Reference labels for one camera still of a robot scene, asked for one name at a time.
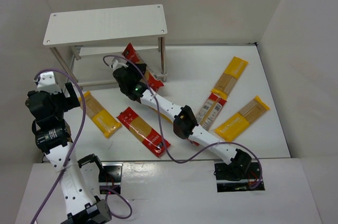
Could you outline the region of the red spaghetti bag top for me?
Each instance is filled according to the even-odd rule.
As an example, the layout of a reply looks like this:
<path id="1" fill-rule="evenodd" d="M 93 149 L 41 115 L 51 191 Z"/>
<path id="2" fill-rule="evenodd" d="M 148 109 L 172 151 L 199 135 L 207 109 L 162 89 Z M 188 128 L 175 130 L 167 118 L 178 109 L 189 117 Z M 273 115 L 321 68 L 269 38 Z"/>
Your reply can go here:
<path id="1" fill-rule="evenodd" d="M 138 52 L 134 49 L 133 45 L 131 43 L 128 43 L 128 45 L 126 46 L 125 50 L 122 52 L 122 55 L 130 60 L 132 63 L 134 64 L 141 64 L 141 63 L 145 63 L 145 61 L 140 57 L 140 55 L 138 54 Z M 147 80 L 147 83 L 149 84 L 149 86 L 155 91 L 157 92 L 159 90 L 159 88 L 163 87 L 164 84 L 156 79 L 154 77 L 153 71 L 150 69 L 149 66 L 146 67 L 144 76 Z"/>

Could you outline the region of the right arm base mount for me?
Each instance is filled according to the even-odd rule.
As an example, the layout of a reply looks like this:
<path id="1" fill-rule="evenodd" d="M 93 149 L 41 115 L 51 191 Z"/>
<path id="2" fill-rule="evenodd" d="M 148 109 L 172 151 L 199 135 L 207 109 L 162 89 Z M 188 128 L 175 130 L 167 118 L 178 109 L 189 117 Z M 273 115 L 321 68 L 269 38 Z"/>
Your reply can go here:
<path id="1" fill-rule="evenodd" d="M 255 188 L 260 176 L 260 168 L 257 162 L 251 162 L 248 171 L 242 178 L 235 178 L 230 174 L 227 165 L 223 162 L 214 163 L 214 176 L 216 178 L 217 192 L 244 192 L 265 191 L 263 179 Z"/>

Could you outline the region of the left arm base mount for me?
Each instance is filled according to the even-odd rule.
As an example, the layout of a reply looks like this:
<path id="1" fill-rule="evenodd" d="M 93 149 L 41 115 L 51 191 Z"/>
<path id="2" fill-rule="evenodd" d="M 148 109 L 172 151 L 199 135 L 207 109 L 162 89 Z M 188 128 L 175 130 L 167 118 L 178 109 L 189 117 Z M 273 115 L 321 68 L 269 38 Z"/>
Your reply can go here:
<path id="1" fill-rule="evenodd" d="M 103 171 L 98 176 L 100 194 L 112 194 L 105 187 L 110 187 L 115 192 L 121 193 L 122 163 L 104 163 Z"/>

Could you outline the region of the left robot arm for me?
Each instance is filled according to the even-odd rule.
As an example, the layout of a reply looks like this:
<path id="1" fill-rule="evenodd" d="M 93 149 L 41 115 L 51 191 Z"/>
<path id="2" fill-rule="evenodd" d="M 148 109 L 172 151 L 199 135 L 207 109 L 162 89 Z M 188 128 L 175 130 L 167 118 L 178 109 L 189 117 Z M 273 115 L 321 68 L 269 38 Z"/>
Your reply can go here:
<path id="1" fill-rule="evenodd" d="M 35 118 L 35 143 L 58 174 L 67 214 L 65 223 L 107 223 L 111 215 L 106 200 L 99 197 L 95 186 L 87 185 L 80 170 L 98 159 L 88 155 L 77 160 L 70 127 L 63 118 L 66 111 L 80 106 L 72 84 L 65 86 L 68 97 L 54 81 L 39 82 L 37 90 L 27 94 L 25 104 Z"/>

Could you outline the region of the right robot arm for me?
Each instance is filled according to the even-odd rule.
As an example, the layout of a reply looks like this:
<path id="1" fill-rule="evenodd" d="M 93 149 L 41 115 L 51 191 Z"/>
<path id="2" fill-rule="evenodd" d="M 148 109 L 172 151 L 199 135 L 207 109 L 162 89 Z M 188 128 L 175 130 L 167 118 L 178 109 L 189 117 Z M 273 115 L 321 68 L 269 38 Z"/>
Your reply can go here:
<path id="1" fill-rule="evenodd" d="M 252 161 L 251 156 L 225 142 L 220 143 L 198 124 L 190 106 L 176 105 L 148 88 L 147 84 L 141 81 L 141 74 L 146 69 L 145 64 L 134 66 L 130 62 L 124 64 L 114 59 L 110 67 L 120 91 L 130 100 L 155 109 L 173 123 L 173 132 L 177 137 L 196 142 L 203 146 L 203 150 L 209 150 L 222 159 L 227 165 L 226 170 L 231 181 L 244 178 Z"/>

